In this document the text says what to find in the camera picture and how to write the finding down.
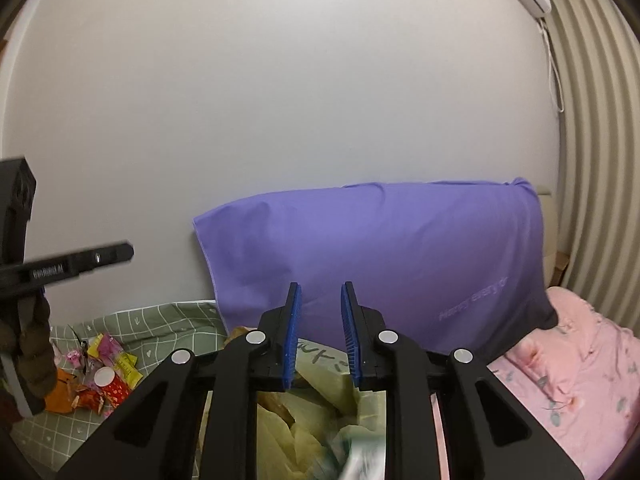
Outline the left gloved hand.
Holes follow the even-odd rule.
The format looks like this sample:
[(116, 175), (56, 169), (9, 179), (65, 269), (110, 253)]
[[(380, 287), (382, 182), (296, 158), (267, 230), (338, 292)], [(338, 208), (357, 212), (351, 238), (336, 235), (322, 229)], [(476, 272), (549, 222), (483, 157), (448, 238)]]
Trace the left gloved hand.
[(58, 381), (49, 318), (43, 289), (1, 299), (1, 375), (8, 383), (1, 394), (11, 424), (41, 413)]

